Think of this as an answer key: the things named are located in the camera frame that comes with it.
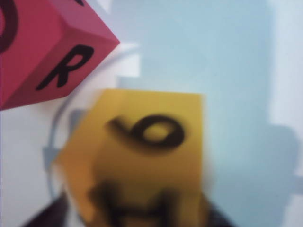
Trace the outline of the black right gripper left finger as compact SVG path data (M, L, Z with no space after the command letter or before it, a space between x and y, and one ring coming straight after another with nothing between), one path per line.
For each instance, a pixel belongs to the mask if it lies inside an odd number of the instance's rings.
M62 191L57 199L25 223L23 227L64 227L68 211L68 195Z

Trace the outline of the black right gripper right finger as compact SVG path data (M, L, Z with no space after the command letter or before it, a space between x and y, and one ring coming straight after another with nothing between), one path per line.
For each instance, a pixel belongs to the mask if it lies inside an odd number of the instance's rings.
M236 227L213 203L201 201L202 227Z

